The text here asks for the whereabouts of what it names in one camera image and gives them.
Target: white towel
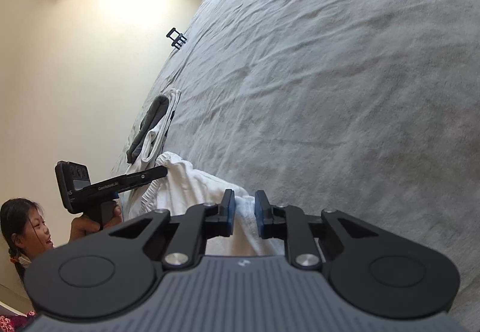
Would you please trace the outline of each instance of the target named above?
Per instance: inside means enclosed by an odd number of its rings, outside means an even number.
[[[175,88],[172,88],[170,91],[164,93],[164,95],[169,98],[169,108],[162,119],[147,132],[145,140],[143,141],[142,151],[138,155],[135,162],[128,166],[125,172],[126,174],[144,171],[155,166],[155,159],[160,153],[163,152],[167,132],[180,100],[181,93],[182,92],[179,89]],[[133,202],[131,201],[135,201],[136,199],[140,198],[147,188],[148,186],[139,187],[135,190],[126,191],[120,195],[120,204],[122,207],[122,217],[124,221],[139,215],[139,211],[135,208],[133,211],[130,211],[130,208],[133,205]]]
[[[140,199],[131,201],[129,219],[154,209],[169,209],[171,215],[184,214],[188,207],[196,204],[220,203],[225,190],[232,189],[237,205],[233,236],[208,240],[206,253],[239,256],[284,253],[282,241],[258,237],[255,199],[244,188],[196,170],[172,152],[160,155],[155,165],[164,165],[169,173],[165,178],[154,180]]]

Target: white wall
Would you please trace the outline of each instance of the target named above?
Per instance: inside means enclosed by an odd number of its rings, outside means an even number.
[[[53,242],[66,242],[72,216],[56,162],[87,165],[93,182],[109,177],[172,49],[166,33],[185,29],[200,3],[0,0],[0,203],[40,202]],[[0,286],[25,295],[4,243]]]

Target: wrinkled fabric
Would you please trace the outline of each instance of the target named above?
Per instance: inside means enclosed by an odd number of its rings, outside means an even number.
[[[262,240],[258,237],[255,198],[243,187],[196,169],[190,162],[172,152],[162,153],[155,165],[165,166],[167,176],[154,180],[143,195],[136,194],[136,198],[129,199],[130,215],[127,219],[155,209],[169,209],[172,216],[185,214],[193,205],[220,203],[225,190],[229,189],[234,191],[236,202],[233,236],[208,240],[206,253],[251,256],[284,252],[283,243],[279,240]]]
[[[180,88],[166,150],[444,253],[451,314],[477,331],[479,24],[480,0],[204,0],[137,122]]]
[[[0,331],[1,332],[18,332],[23,330],[30,324],[37,314],[35,312],[28,312],[26,316],[22,315],[1,315],[0,316]]]

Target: circular pad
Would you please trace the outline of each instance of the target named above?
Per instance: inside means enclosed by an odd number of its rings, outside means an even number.
[[[419,319],[450,309],[460,277],[447,257],[393,235],[346,244],[327,278],[350,304],[388,319]]]
[[[70,286],[95,287],[114,275],[115,265],[101,256],[80,256],[64,262],[58,272]]]
[[[48,251],[26,271],[36,309],[62,319],[113,317],[155,281],[152,262],[132,239],[95,234]]]
[[[384,256],[371,263],[370,273],[386,286],[409,287],[423,279],[425,266],[404,256]]]

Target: pigtail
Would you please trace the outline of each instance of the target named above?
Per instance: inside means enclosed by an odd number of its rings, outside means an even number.
[[[14,235],[23,232],[25,224],[28,222],[28,212],[35,208],[41,211],[38,203],[25,198],[15,198],[6,201],[0,208],[0,228],[3,238],[8,244],[10,261],[15,265],[18,276],[23,283],[25,267],[20,263],[22,250],[19,249],[13,240]]]
[[[20,263],[20,255],[18,252],[8,248],[8,253],[10,255],[10,261],[15,265],[15,269],[17,270],[17,274],[20,278],[20,281],[23,283],[23,277],[25,276],[25,267],[22,266]]]

